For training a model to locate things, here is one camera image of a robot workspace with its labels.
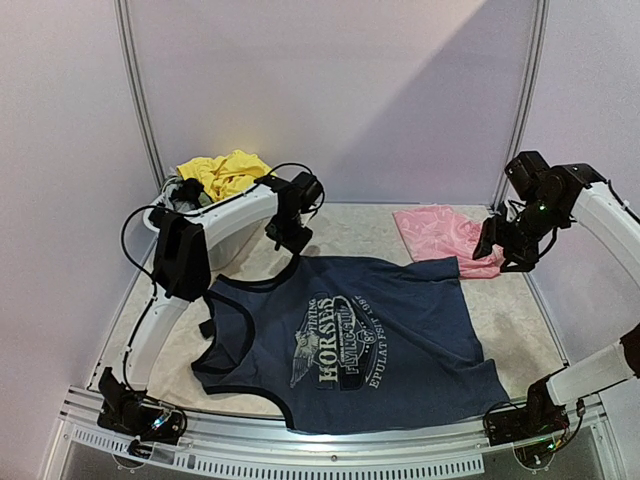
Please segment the blue garment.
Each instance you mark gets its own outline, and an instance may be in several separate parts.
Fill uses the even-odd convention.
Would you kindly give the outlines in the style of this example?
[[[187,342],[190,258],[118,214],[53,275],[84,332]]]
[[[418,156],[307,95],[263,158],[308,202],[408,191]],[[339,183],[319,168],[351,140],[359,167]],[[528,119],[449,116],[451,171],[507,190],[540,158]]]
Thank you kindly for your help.
[[[265,398],[291,430],[440,426],[508,401],[453,257],[297,256],[268,280],[220,276],[204,299],[213,337],[191,366],[203,390]]]

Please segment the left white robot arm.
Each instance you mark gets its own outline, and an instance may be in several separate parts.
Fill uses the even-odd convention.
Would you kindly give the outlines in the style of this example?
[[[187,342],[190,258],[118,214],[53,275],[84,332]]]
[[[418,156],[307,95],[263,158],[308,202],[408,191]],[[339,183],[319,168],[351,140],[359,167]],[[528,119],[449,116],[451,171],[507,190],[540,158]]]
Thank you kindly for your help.
[[[148,426],[148,412],[131,397],[145,395],[153,366],[176,322],[212,283],[212,273],[226,266],[244,246],[249,229],[266,224],[266,236],[277,249],[297,255],[312,238],[307,226],[325,200],[325,189],[307,166],[291,180],[275,171],[245,190],[189,212],[177,212],[154,201],[137,209],[156,233],[150,298],[134,323],[117,363],[104,368],[98,390],[116,398],[111,419],[128,434]]]

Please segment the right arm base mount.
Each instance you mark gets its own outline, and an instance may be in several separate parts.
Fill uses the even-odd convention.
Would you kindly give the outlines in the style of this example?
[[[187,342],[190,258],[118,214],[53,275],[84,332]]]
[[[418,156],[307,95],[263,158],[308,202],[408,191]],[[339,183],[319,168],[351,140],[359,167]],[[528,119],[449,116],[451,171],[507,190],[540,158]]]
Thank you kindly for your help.
[[[529,386],[526,403],[522,407],[509,402],[499,402],[489,408],[482,422],[491,446],[554,432],[561,432],[562,435],[548,447],[550,452],[559,451],[571,442],[582,426],[584,401],[579,399],[576,403],[579,421],[572,430],[566,404],[557,403],[551,397],[548,389],[550,378],[548,375]]]

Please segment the pink patterned shorts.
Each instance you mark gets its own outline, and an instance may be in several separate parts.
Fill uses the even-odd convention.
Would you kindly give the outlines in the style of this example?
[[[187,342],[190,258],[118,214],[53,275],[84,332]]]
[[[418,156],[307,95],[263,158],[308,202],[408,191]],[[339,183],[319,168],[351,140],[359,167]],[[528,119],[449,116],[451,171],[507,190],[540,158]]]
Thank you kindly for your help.
[[[455,257],[461,278],[493,279],[500,275],[504,261],[501,248],[493,247],[488,256],[474,260],[482,223],[451,206],[400,210],[393,213],[393,218],[414,262]]]

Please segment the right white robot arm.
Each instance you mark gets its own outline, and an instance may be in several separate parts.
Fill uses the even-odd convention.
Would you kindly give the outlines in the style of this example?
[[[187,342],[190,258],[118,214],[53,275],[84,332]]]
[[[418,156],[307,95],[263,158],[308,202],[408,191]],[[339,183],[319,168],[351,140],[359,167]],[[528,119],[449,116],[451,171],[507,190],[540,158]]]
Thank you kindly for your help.
[[[528,386],[517,427],[537,436],[555,407],[639,378],[639,216],[586,163],[521,151],[503,168],[509,195],[481,224],[472,254],[501,253],[530,276],[563,366]]]

